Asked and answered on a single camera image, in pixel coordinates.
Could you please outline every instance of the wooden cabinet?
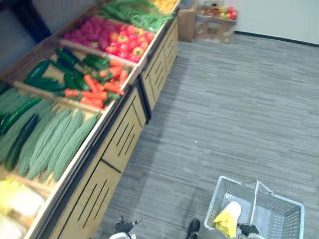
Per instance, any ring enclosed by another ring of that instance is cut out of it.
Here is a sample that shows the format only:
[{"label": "wooden cabinet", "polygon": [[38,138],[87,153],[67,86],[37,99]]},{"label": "wooden cabinet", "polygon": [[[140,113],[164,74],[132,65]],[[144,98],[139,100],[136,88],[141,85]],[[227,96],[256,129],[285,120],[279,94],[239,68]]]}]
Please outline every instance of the wooden cabinet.
[{"label": "wooden cabinet", "polygon": [[141,73],[151,111],[155,107],[177,56],[177,34],[177,20],[175,19],[150,60],[148,67]]},{"label": "wooden cabinet", "polygon": [[78,189],[70,200],[61,217],[66,221],[57,225],[50,238],[92,239],[120,177],[117,171],[99,161],[83,190]]},{"label": "wooden cabinet", "polygon": [[145,121],[135,87],[63,210],[50,239],[94,237]]},{"label": "wooden cabinet", "polygon": [[135,88],[105,139],[108,146],[102,160],[123,172],[145,122],[141,98]]}]

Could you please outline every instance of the tomato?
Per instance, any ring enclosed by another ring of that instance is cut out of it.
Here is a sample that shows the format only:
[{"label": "tomato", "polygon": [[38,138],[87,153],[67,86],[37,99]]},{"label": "tomato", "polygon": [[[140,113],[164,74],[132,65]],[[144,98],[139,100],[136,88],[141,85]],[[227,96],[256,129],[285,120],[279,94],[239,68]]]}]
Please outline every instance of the tomato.
[{"label": "tomato", "polygon": [[115,46],[108,46],[107,48],[105,48],[105,52],[116,55],[119,52],[119,49]]},{"label": "tomato", "polygon": [[130,41],[137,41],[138,40],[138,36],[135,33],[130,33],[128,35]]},{"label": "tomato", "polygon": [[130,49],[130,45],[128,43],[122,43],[119,47],[120,51],[128,51]]},{"label": "tomato", "polygon": [[146,38],[147,38],[149,44],[154,39],[154,37],[155,37],[155,34],[153,32],[149,31],[146,33]]},{"label": "tomato", "polygon": [[143,28],[136,28],[135,33],[137,36],[141,36],[144,34]]},{"label": "tomato", "polygon": [[115,46],[115,47],[120,47],[120,43],[118,43],[117,41],[111,41],[109,46]]},{"label": "tomato", "polygon": [[133,50],[133,55],[136,55],[140,58],[142,57],[143,53],[144,53],[144,49],[141,47],[135,47]]},{"label": "tomato", "polygon": [[119,51],[119,53],[118,53],[117,56],[119,56],[119,57],[121,57],[121,58],[124,58],[124,59],[128,59],[129,56],[130,56],[130,54],[129,54],[129,52],[127,52],[127,51]]},{"label": "tomato", "polygon": [[140,36],[138,37],[138,43],[142,43],[142,42],[148,42],[148,40],[146,39],[146,37]]},{"label": "tomato", "polygon": [[123,31],[120,31],[119,35],[127,36],[127,35],[128,35],[128,33],[127,33],[127,31],[123,30]]},{"label": "tomato", "polygon": [[125,35],[119,35],[118,36],[118,42],[119,43],[124,43],[124,42],[128,42],[129,41],[129,38]]},{"label": "tomato", "polygon": [[128,58],[128,60],[133,61],[135,63],[138,63],[140,61],[140,57],[134,54],[131,54]]},{"label": "tomato", "polygon": [[138,43],[136,41],[130,41],[129,42],[129,50],[130,51],[132,51],[137,46],[138,46]]},{"label": "tomato", "polygon": [[128,31],[128,33],[135,33],[136,27],[134,25],[128,25],[126,31]]},{"label": "tomato", "polygon": [[139,44],[139,47],[143,48],[144,51],[146,51],[146,49],[148,48],[149,44],[147,42],[142,42]]},{"label": "tomato", "polygon": [[117,39],[118,39],[118,33],[116,33],[116,32],[110,32],[110,34],[109,34],[109,39],[111,40],[111,41],[117,41]]},{"label": "tomato", "polygon": [[116,27],[118,29],[118,32],[126,30],[126,26],[124,24],[118,24]]}]

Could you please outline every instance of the cardboard box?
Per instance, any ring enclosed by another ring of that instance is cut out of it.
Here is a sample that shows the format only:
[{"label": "cardboard box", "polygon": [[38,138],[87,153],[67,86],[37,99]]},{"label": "cardboard box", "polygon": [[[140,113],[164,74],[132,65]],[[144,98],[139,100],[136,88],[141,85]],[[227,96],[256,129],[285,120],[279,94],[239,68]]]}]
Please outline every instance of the cardboard box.
[{"label": "cardboard box", "polygon": [[234,35],[236,22],[215,16],[197,15],[194,38],[229,43]]},{"label": "cardboard box", "polygon": [[188,8],[178,11],[178,40],[191,42],[194,36],[196,9]]}]

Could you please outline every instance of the fruit box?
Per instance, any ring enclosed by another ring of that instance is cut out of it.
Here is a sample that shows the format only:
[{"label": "fruit box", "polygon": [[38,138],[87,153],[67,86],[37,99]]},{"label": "fruit box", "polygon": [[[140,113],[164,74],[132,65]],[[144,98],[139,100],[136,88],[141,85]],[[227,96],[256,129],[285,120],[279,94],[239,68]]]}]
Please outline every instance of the fruit box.
[{"label": "fruit box", "polygon": [[216,16],[197,15],[194,38],[212,39],[216,42],[230,43],[235,30],[236,20]]}]

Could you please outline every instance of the black baseboard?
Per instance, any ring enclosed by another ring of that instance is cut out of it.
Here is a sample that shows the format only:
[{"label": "black baseboard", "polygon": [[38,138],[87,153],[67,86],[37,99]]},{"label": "black baseboard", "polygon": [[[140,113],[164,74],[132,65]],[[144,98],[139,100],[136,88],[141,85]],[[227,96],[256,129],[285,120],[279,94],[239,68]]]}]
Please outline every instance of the black baseboard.
[{"label": "black baseboard", "polygon": [[277,36],[268,36],[268,35],[262,35],[262,34],[244,32],[244,31],[235,31],[235,33],[240,34],[240,35],[257,36],[257,37],[263,37],[263,38],[268,38],[268,39],[273,39],[273,40],[292,42],[292,43],[306,45],[306,46],[319,47],[319,44],[314,44],[314,43],[305,42],[305,41],[297,41],[297,40],[292,40],[292,39],[287,39],[287,38],[282,38],[282,37],[277,37]]}]

